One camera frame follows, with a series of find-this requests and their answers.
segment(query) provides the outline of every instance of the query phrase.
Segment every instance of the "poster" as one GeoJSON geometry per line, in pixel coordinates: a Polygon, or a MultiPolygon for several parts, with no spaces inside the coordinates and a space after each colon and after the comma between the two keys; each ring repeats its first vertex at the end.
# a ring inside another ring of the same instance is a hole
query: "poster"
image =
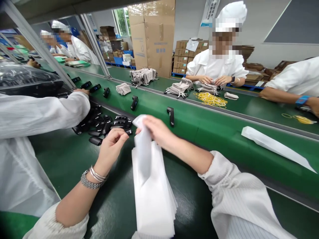
{"type": "Polygon", "coordinates": [[[206,0],[203,18],[200,24],[201,27],[208,27],[209,19],[215,18],[218,5],[219,5],[219,0],[206,0]]]}

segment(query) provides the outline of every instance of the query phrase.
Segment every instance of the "hand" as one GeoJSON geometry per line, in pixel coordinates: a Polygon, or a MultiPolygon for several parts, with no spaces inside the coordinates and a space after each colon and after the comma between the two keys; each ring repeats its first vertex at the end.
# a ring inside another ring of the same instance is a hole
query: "hand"
{"type": "Polygon", "coordinates": [[[205,75],[199,75],[197,76],[198,80],[200,81],[200,83],[202,84],[211,84],[213,82],[213,78],[210,78],[209,76],[205,76],[205,75]]]}
{"type": "Polygon", "coordinates": [[[75,89],[75,90],[73,90],[73,92],[78,92],[78,91],[84,92],[85,94],[90,95],[90,91],[89,90],[85,90],[85,89],[75,89]]]}
{"type": "Polygon", "coordinates": [[[218,77],[215,81],[215,86],[225,85],[232,81],[232,76],[221,76],[218,77]]]}
{"type": "Polygon", "coordinates": [[[29,59],[29,61],[27,62],[27,65],[40,69],[40,64],[32,59],[29,59]]]}
{"type": "Polygon", "coordinates": [[[64,60],[65,60],[65,62],[75,61],[75,59],[74,59],[74,58],[65,58],[64,60]]]}
{"type": "Polygon", "coordinates": [[[178,137],[173,134],[160,119],[147,115],[144,118],[143,123],[150,130],[152,138],[163,149],[167,150],[178,139],[178,137]]]}
{"type": "Polygon", "coordinates": [[[307,100],[307,105],[311,108],[312,112],[319,118],[319,98],[310,97],[307,100]]]}
{"type": "Polygon", "coordinates": [[[105,177],[109,173],[128,138],[127,133],[121,128],[114,128],[109,132],[102,141],[99,158],[94,166],[97,174],[105,177]]]}

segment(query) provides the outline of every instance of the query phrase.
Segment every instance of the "worker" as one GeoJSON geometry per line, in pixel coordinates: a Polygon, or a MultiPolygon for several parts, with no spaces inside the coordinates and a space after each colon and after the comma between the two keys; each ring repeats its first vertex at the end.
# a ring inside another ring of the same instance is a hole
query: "worker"
{"type": "Polygon", "coordinates": [[[82,42],[79,38],[75,37],[71,33],[69,26],[54,20],[52,23],[52,30],[57,33],[62,40],[67,43],[67,50],[63,48],[60,44],[57,44],[57,47],[65,54],[66,56],[71,53],[73,57],[66,58],[65,61],[75,61],[83,60],[92,64],[99,65],[96,55],[91,51],[91,49],[82,42]]]}
{"type": "Polygon", "coordinates": [[[78,125],[90,110],[88,94],[84,89],[74,90],[67,99],[0,94],[0,211],[40,217],[60,201],[28,136],[78,125]]]}
{"type": "Polygon", "coordinates": [[[319,57],[288,65],[265,85],[259,97],[278,103],[308,106],[319,118],[319,57]]]}
{"type": "MultiPolygon", "coordinates": [[[[66,56],[59,47],[57,47],[58,43],[54,37],[54,35],[48,31],[41,30],[41,38],[46,42],[48,46],[50,46],[50,52],[53,56],[66,56]]],[[[61,45],[62,48],[65,48],[64,52],[69,53],[67,48],[64,45],[61,45]]],[[[67,57],[72,58],[73,56],[69,53],[67,57]]]]}
{"type": "Polygon", "coordinates": [[[187,64],[186,79],[195,84],[213,84],[224,86],[242,86],[249,71],[243,67],[243,56],[232,49],[237,32],[241,29],[247,15],[243,1],[226,5],[213,19],[212,35],[214,45],[195,56],[187,64]]]}
{"type": "MultiPolygon", "coordinates": [[[[241,173],[236,165],[217,151],[208,152],[178,138],[153,116],[146,116],[143,123],[163,149],[191,166],[208,185],[212,192],[213,209],[201,216],[211,215],[219,239],[295,238],[281,227],[266,187],[257,177],[241,173]]],[[[93,170],[86,174],[87,181],[100,187],[105,181],[101,179],[108,175],[127,139],[123,129],[110,131],[101,144],[93,170]]],[[[79,182],[60,203],[52,206],[37,221],[23,239],[83,238],[89,221],[88,212],[98,190],[79,182]]],[[[132,238],[151,237],[142,237],[135,232],[132,238]]]]}

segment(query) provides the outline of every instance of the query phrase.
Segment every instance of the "blue smartwatch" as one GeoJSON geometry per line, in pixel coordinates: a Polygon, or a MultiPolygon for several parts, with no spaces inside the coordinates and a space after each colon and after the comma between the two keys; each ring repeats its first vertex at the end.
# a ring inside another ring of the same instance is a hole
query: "blue smartwatch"
{"type": "Polygon", "coordinates": [[[296,105],[297,106],[303,106],[306,101],[310,98],[311,96],[301,96],[297,101],[296,101],[296,105]]]}

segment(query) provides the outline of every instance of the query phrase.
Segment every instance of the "blue plastic crate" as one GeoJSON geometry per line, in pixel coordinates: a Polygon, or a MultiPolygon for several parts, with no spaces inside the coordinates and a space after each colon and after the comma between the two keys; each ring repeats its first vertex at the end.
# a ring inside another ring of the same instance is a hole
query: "blue plastic crate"
{"type": "Polygon", "coordinates": [[[123,51],[123,52],[124,52],[124,54],[131,54],[131,56],[134,57],[132,50],[127,50],[127,51],[123,51]]]}
{"type": "Polygon", "coordinates": [[[115,64],[123,65],[123,57],[114,57],[115,64]]]}

